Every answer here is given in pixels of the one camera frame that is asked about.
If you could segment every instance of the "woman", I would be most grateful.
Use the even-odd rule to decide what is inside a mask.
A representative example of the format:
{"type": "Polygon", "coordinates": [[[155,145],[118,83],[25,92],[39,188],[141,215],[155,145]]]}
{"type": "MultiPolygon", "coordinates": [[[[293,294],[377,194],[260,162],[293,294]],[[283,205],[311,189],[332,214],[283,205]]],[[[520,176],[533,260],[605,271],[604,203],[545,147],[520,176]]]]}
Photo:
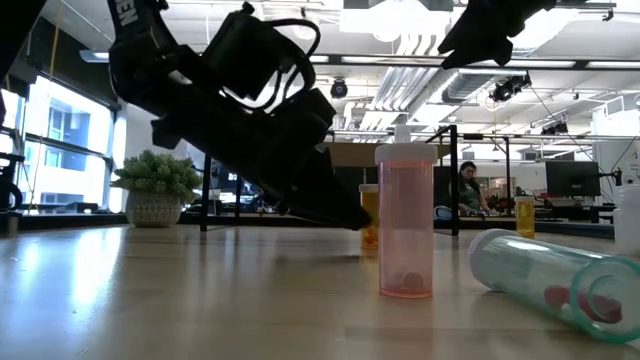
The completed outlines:
{"type": "Polygon", "coordinates": [[[480,187],[475,180],[476,165],[471,161],[462,163],[458,173],[458,207],[463,214],[473,214],[480,211],[489,213],[487,201],[482,196],[480,187]]]}

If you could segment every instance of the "potted plant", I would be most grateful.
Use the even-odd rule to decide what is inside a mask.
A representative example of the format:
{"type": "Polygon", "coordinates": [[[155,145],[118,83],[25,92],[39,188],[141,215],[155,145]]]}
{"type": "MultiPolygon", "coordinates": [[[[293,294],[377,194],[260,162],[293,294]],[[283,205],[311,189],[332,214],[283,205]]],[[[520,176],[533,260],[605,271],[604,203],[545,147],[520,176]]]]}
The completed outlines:
{"type": "Polygon", "coordinates": [[[182,204],[193,201],[202,179],[191,159],[178,160],[171,155],[156,155],[145,150],[124,161],[115,174],[120,178],[113,187],[129,191],[125,213],[136,227],[169,227],[180,219],[182,204]]]}

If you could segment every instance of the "table surface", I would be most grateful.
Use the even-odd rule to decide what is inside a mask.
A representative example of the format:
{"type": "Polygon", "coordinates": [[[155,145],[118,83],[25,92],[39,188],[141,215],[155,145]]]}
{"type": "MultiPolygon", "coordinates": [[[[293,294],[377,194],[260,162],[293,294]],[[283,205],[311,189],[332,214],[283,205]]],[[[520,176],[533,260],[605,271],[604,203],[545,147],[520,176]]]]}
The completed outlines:
{"type": "MultiPolygon", "coordinates": [[[[638,359],[501,293],[436,235],[433,299],[378,293],[335,229],[101,228],[0,239],[0,359],[638,359]]],[[[538,234],[609,252],[613,243],[538,234]]]]}

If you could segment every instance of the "pink pill bottle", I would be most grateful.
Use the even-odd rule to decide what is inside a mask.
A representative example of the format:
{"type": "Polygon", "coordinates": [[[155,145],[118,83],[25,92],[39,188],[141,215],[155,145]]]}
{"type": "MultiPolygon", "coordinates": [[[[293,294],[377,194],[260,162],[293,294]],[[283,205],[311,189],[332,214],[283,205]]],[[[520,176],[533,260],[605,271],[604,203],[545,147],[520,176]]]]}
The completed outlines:
{"type": "Polygon", "coordinates": [[[424,143],[376,149],[380,196],[380,292],[401,298],[433,294],[433,164],[424,143]]]}

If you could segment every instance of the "black cord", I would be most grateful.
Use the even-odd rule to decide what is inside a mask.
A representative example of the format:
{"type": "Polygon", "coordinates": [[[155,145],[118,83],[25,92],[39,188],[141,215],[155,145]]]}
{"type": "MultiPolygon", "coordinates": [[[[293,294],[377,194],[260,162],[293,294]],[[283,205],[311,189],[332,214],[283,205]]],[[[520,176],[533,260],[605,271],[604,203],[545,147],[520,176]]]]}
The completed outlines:
{"type": "MultiPolygon", "coordinates": [[[[282,20],[271,20],[271,21],[265,21],[265,24],[271,25],[272,27],[280,27],[280,26],[293,26],[293,25],[298,25],[298,26],[305,26],[308,27],[310,29],[312,29],[315,33],[316,33],[316,37],[313,40],[313,43],[311,44],[311,47],[309,48],[309,51],[307,51],[306,56],[310,57],[318,48],[318,45],[320,44],[320,28],[318,27],[318,25],[316,25],[315,23],[309,21],[309,20],[304,20],[304,19],[282,19],[282,20]]],[[[289,79],[287,80],[287,83],[284,87],[284,95],[282,97],[282,99],[286,99],[287,98],[287,93],[289,92],[289,88],[291,87],[291,85],[293,84],[293,81],[295,80],[296,76],[298,76],[298,74],[300,73],[300,69],[296,66],[296,69],[294,70],[293,74],[291,75],[291,77],[289,77],[289,79]]],[[[227,94],[226,92],[225,95],[227,95],[228,98],[230,98],[232,101],[234,101],[238,106],[242,107],[245,110],[249,110],[249,111],[260,111],[260,110],[264,110],[267,109],[269,106],[273,105],[273,103],[276,101],[276,98],[278,97],[278,92],[280,91],[280,83],[282,82],[282,71],[277,72],[277,76],[276,76],[276,85],[273,91],[273,95],[271,96],[271,98],[269,98],[269,100],[258,106],[258,107],[251,107],[248,105],[245,105],[241,102],[239,102],[238,100],[236,100],[233,96],[230,96],[229,94],[227,94]]]]}
{"type": "MultiPolygon", "coordinates": [[[[307,57],[311,57],[311,55],[313,55],[316,49],[318,49],[318,45],[320,45],[320,28],[318,27],[318,25],[316,25],[315,23],[309,20],[283,19],[283,20],[265,21],[265,23],[273,27],[298,25],[298,26],[305,26],[313,30],[316,33],[316,37],[313,40],[311,47],[307,51],[307,57]]],[[[287,94],[289,93],[289,88],[291,88],[291,85],[293,85],[293,82],[295,81],[298,74],[300,74],[300,69],[296,66],[295,70],[293,71],[293,73],[291,74],[291,76],[287,80],[287,83],[284,86],[284,94],[282,95],[283,100],[287,98],[287,94]]]]}
{"type": "Polygon", "coordinates": [[[638,139],[638,135],[634,136],[633,139],[631,139],[631,141],[629,141],[629,145],[627,145],[627,148],[624,149],[624,151],[622,152],[622,154],[620,154],[620,157],[618,158],[618,160],[616,160],[615,164],[613,164],[613,166],[611,167],[611,171],[609,172],[613,172],[613,170],[616,168],[616,165],[618,165],[618,163],[620,162],[620,160],[622,160],[622,157],[624,156],[624,154],[627,153],[627,150],[629,150],[629,148],[631,147],[631,145],[633,145],[633,142],[636,141],[638,139]]]}
{"type": "Polygon", "coordinates": [[[260,110],[264,110],[264,109],[268,108],[269,106],[273,105],[273,103],[276,101],[276,98],[278,97],[278,91],[280,91],[280,82],[281,81],[282,81],[282,71],[278,71],[278,73],[276,75],[276,85],[275,85],[275,88],[273,89],[273,94],[271,95],[269,100],[267,100],[266,103],[264,103],[264,104],[262,104],[262,105],[260,105],[258,107],[255,107],[255,108],[241,103],[240,101],[236,100],[233,96],[227,94],[224,90],[222,90],[222,92],[227,96],[227,98],[231,99],[233,102],[235,102],[241,108],[243,108],[245,110],[250,110],[250,111],[260,111],[260,110]]]}
{"type": "MultiPolygon", "coordinates": [[[[549,108],[547,107],[547,104],[544,103],[544,101],[542,100],[540,95],[538,95],[538,92],[533,88],[533,86],[529,86],[529,88],[531,88],[531,91],[533,91],[533,93],[536,95],[536,97],[540,101],[540,104],[542,104],[542,106],[544,106],[544,108],[547,110],[547,112],[549,113],[551,118],[554,121],[558,121],[558,119],[556,119],[556,116],[553,114],[553,112],[551,112],[551,110],[549,110],[549,108]]],[[[596,164],[598,164],[598,169],[600,169],[600,171],[602,171],[602,173],[604,174],[605,171],[602,169],[600,164],[597,161],[593,160],[593,157],[591,157],[591,155],[587,154],[587,152],[582,148],[582,146],[580,146],[580,144],[573,138],[573,136],[571,136],[568,132],[567,132],[567,136],[569,136],[569,139],[571,139],[571,141],[573,141],[573,143],[578,146],[578,148],[580,149],[580,151],[582,151],[583,154],[587,155],[589,160],[591,160],[591,161],[595,162],[596,164]]],[[[611,194],[613,194],[613,186],[611,186],[611,180],[609,179],[608,176],[605,176],[605,178],[607,179],[607,183],[609,184],[609,190],[611,191],[611,194]]],[[[607,197],[605,200],[612,201],[611,200],[611,196],[609,196],[609,194],[607,194],[605,192],[602,192],[602,197],[605,197],[605,196],[607,197]]]]}

